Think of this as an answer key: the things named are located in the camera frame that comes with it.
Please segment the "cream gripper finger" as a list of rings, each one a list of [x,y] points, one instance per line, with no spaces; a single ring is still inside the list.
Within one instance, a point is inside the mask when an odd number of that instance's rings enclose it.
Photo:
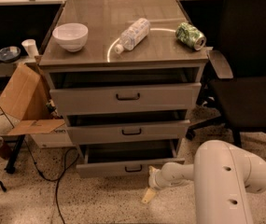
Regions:
[[[152,188],[146,188],[144,196],[142,198],[142,203],[147,204],[152,201],[152,199],[156,196],[157,192]]]

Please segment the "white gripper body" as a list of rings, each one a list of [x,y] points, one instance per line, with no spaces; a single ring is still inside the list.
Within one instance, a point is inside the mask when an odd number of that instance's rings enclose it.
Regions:
[[[157,169],[153,166],[149,167],[148,184],[154,190],[162,190],[167,187],[166,180],[161,174],[161,169]]]

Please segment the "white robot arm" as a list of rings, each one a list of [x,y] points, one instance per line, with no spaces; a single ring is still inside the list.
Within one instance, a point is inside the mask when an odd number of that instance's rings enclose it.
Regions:
[[[158,191],[194,182],[197,224],[253,224],[247,193],[266,190],[266,161],[230,143],[211,140],[197,149],[193,164],[167,162],[149,168],[142,199]]]

